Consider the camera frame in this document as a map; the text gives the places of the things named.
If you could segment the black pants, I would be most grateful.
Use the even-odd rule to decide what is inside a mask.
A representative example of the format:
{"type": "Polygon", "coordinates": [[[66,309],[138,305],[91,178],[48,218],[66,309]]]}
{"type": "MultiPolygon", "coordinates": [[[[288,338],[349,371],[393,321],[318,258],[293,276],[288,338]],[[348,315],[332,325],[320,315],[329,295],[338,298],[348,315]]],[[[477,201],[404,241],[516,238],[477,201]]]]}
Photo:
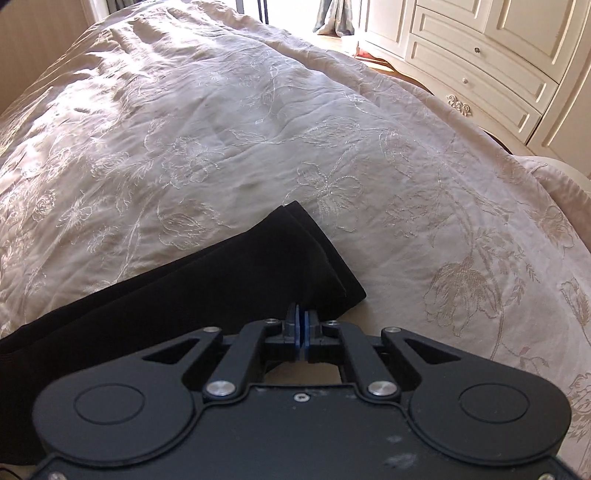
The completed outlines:
{"type": "Polygon", "coordinates": [[[99,290],[18,328],[1,342],[1,460],[44,455],[33,403],[51,382],[216,326],[281,319],[291,305],[335,320],[365,299],[331,240],[297,202],[249,230],[99,290]]]}

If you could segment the beige embroidered bedspread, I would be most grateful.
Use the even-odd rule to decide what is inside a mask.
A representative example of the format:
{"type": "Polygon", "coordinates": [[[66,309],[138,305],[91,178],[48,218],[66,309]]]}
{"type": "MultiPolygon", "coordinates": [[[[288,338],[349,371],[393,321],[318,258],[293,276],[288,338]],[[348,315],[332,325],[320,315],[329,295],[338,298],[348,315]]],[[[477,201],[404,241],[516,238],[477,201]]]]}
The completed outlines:
{"type": "Polygon", "coordinates": [[[219,3],[87,29],[1,117],[1,342],[293,202],[398,325],[542,376],[590,474],[590,199],[408,82],[219,3]]]}

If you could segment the cream white wardrobe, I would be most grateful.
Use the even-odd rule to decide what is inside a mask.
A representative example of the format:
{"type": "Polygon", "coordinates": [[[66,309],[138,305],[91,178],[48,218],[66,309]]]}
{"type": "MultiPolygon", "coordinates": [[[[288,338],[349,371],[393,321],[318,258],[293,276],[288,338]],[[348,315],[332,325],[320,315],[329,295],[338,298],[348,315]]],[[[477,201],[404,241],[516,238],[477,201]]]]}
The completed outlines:
{"type": "Polygon", "coordinates": [[[590,173],[589,2],[363,1],[356,27],[510,152],[590,173]]]}

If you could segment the grey green curtain right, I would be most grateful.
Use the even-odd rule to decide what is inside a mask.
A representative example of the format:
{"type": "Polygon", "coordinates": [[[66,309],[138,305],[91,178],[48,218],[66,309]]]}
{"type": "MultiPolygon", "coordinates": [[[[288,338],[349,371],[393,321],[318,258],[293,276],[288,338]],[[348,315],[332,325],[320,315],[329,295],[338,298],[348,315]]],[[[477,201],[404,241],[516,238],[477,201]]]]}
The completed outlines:
{"type": "Polygon", "coordinates": [[[314,32],[334,37],[353,36],[353,5],[351,0],[322,0],[318,6],[314,32]]]}

